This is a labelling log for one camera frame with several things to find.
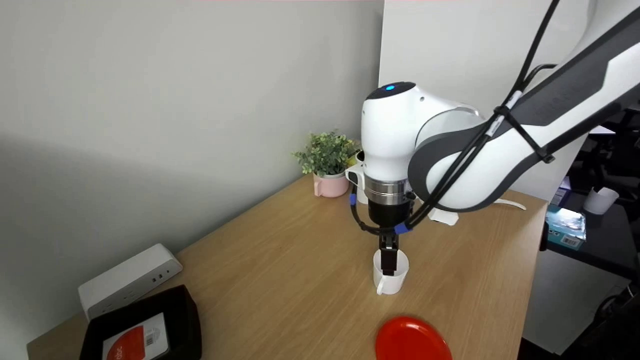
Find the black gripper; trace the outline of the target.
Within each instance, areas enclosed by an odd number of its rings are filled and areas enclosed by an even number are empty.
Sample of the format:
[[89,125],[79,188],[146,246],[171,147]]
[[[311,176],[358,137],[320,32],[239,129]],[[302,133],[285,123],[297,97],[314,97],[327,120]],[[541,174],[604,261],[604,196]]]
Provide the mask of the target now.
[[368,216],[377,227],[379,267],[384,277],[396,272],[397,237],[406,232],[407,206],[384,206],[377,203],[368,204]]

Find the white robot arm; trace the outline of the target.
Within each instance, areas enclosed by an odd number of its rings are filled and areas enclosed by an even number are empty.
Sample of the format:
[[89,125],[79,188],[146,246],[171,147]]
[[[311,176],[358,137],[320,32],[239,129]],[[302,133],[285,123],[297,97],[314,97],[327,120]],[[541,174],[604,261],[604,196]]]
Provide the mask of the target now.
[[638,100],[640,2],[598,2],[578,50],[559,66],[525,58],[489,116],[406,81],[366,97],[363,194],[385,277],[397,268],[397,237],[430,211],[491,204],[532,167]]

